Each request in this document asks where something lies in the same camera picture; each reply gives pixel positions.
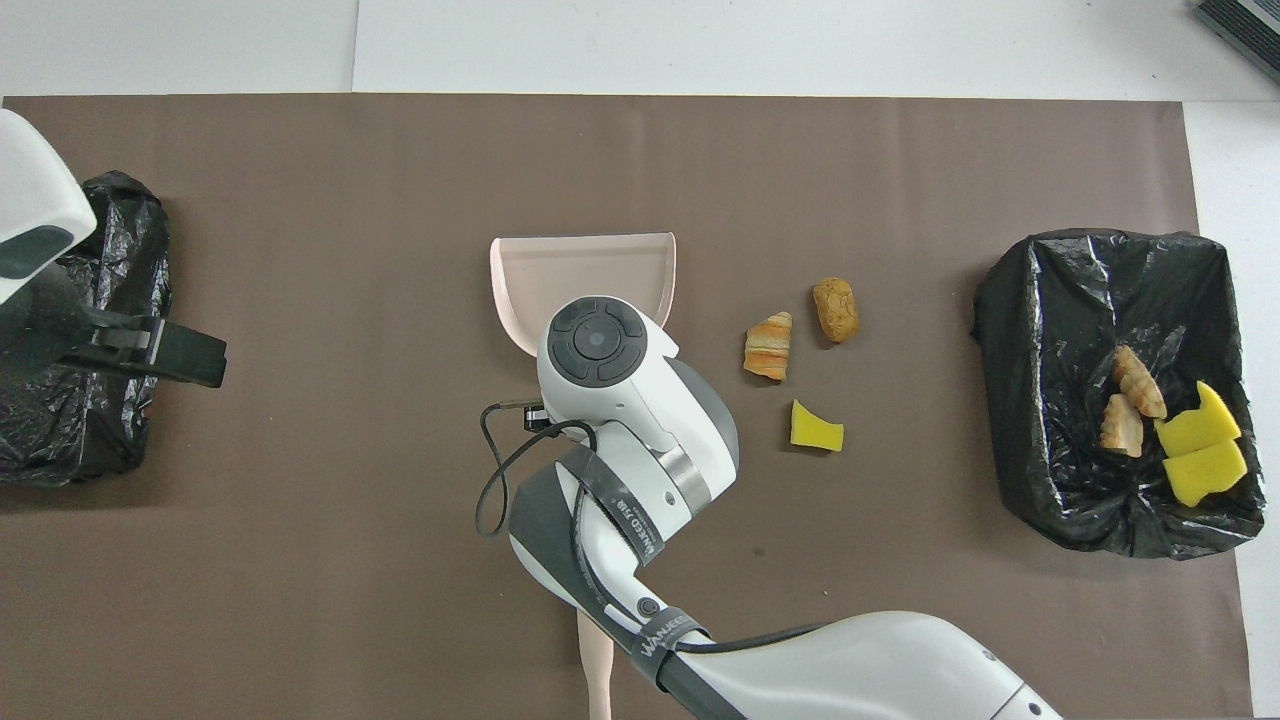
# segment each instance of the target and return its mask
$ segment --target white tabletop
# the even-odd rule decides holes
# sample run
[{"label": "white tabletop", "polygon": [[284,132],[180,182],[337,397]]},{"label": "white tabletop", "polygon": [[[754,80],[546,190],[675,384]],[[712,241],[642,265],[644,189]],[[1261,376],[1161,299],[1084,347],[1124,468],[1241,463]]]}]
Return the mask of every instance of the white tabletop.
[{"label": "white tabletop", "polygon": [[[1176,100],[1280,457],[1280,86],[1185,0],[4,0],[0,96],[745,94]],[[1280,715],[1280,530],[1236,552],[1254,712]]]}]

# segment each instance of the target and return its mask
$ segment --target gray circular button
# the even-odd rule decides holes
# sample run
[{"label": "gray circular button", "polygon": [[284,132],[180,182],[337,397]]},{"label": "gray circular button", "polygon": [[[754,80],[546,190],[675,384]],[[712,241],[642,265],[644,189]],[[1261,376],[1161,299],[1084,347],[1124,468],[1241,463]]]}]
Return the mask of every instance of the gray circular button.
[{"label": "gray circular button", "polygon": [[585,357],[604,360],[622,345],[622,329],[608,316],[589,318],[573,331],[573,347]]}]

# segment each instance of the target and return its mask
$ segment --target brown paper sheet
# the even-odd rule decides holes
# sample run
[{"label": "brown paper sheet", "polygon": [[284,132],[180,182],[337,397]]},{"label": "brown paper sheet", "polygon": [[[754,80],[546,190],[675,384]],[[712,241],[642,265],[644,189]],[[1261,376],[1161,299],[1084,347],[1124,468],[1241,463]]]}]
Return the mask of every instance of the brown paper sheet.
[{"label": "brown paper sheet", "polygon": [[[164,200],[174,318],[225,338],[229,365],[221,389],[160,388],[132,475],[0,491],[0,716],[585,716],[572,614],[471,529],[476,418],[536,392],[486,249],[640,231],[678,238],[667,329],[744,448],[644,573],[667,601],[719,639],[940,615],[1074,717],[1251,712],[1234,557],[1070,552],[1006,512],[966,334],[977,281],[1029,233],[1196,229],[1179,105],[5,104],[78,178],[122,169]],[[828,274],[863,314],[835,347],[809,300]],[[774,387],[741,348],[778,310],[796,332]],[[844,452],[787,446],[796,397],[845,423]],[[614,707],[686,716],[621,656]]]}]

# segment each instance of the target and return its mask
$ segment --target round button panel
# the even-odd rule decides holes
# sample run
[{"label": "round button panel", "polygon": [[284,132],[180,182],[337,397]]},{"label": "round button panel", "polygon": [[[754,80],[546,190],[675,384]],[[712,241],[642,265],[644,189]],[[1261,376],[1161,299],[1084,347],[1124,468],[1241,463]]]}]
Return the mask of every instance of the round button panel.
[{"label": "round button panel", "polygon": [[648,347],[644,320],[609,297],[576,300],[552,318],[547,333],[552,365],[582,387],[608,387],[631,375]]}]

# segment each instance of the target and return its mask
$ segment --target black cable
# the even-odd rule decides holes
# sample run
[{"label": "black cable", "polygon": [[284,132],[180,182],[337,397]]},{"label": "black cable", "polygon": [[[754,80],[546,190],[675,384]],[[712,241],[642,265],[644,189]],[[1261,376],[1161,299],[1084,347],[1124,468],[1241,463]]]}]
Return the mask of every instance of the black cable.
[{"label": "black cable", "polygon": [[[498,446],[497,443],[493,442],[493,436],[489,434],[489,427],[485,423],[485,420],[489,418],[490,413],[498,409],[499,409],[498,405],[490,405],[489,407],[484,409],[484,413],[480,414],[480,428],[481,430],[484,430],[485,442],[489,443],[489,450],[493,451],[493,456],[495,460],[499,457]],[[498,469],[494,470],[492,475],[489,475],[489,482],[486,482],[484,484],[484,489],[480,491],[480,497],[476,500],[476,515],[475,515],[476,532],[480,533],[480,537],[484,538],[497,537],[502,534],[502,530],[506,529],[507,527],[507,507],[508,507],[508,497],[511,495],[511,491],[507,487],[507,470],[516,462],[516,460],[520,459],[521,455],[527,452],[530,447],[538,445],[540,441],[545,438],[561,434],[562,432],[564,432],[566,428],[577,428],[584,433],[586,433],[588,445],[590,446],[591,451],[594,452],[596,450],[595,430],[591,428],[591,425],[588,425],[582,420],[563,420],[561,423],[550,424],[534,433],[534,437],[525,441],[525,445],[521,445],[518,448],[516,448],[515,452],[508,455],[506,460],[498,462]],[[494,483],[498,483],[499,480],[502,483],[502,514],[498,516],[498,524],[492,530],[486,530],[481,524],[480,516],[484,514],[485,498],[488,498],[489,492],[493,491]]]}]

